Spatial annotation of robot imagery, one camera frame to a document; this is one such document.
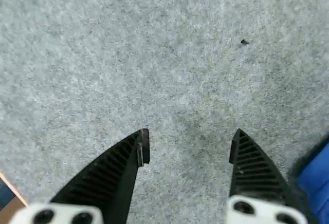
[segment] gray carpet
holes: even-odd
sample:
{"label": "gray carpet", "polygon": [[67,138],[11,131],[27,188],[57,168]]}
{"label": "gray carpet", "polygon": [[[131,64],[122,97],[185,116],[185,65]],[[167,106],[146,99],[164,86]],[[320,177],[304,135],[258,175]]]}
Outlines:
{"label": "gray carpet", "polygon": [[1,171],[47,201],[147,127],[128,223],[223,223],[238,127],[285,176],[329,130],[328,12],[328,0],[0,0]]}

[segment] blue object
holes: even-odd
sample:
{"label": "blue object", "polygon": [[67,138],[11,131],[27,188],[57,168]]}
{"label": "blue object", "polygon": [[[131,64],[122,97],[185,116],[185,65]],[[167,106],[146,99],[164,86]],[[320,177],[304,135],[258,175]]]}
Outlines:
{"label": "blue object", "polygon": [[329,224],[329,143],[300,174],[298,185],[320,223]]}
{"label": "blue object", "polygon": [[15,197],[15,194],[0,179],[0,211]]}

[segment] floor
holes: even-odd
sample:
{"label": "floor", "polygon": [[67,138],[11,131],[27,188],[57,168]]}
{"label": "floor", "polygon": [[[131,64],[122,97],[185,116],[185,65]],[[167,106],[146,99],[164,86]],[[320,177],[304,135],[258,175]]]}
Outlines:
{"label": "floor", "polygon": [[0,0],[1,171],[48,201],[147,127],[127,222],[223,223],[237,128],[285,177],[328,132],[327,1]]}

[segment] screw hole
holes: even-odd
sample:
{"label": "screw hole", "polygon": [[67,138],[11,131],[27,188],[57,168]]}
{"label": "screw hole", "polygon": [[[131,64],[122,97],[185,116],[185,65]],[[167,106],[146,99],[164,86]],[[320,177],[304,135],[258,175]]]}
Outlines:
{"label": "screw hole", "polygon": [[248,214],[248,215],[254,215],[255,214],[255,210],[253,209],[253,207],[246,203],[246,202],[237,202],[234,205],[234,209],[236,211],[242,212],[244,214]]}
{"label": "screw hole", "polygon": [[52,210],[42,210],[34,217],[33,224],[48,224],[51,222],[53,216],[54,212]]}
{"label": "screw hole", "polygon": [[277,214],[277,220],[286,224],[298,224],[292,216],[283,213]]}
{"label": "screw hole", "polygon": [[82,212],[77,214],[71,224],[91,224],[93,222],[93,216],[88,212]]}

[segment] black debris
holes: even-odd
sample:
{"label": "black debris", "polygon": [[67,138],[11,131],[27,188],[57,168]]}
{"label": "black debris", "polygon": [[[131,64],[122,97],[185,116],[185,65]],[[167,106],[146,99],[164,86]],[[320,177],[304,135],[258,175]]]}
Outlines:
{"label": "black debris", "polygon": [[241,43],[244,44],[244,45],[248,45],[248,44],[249,44],[249,43],[248,43],[246,40],[244,40],[244,39],[241,41]]}

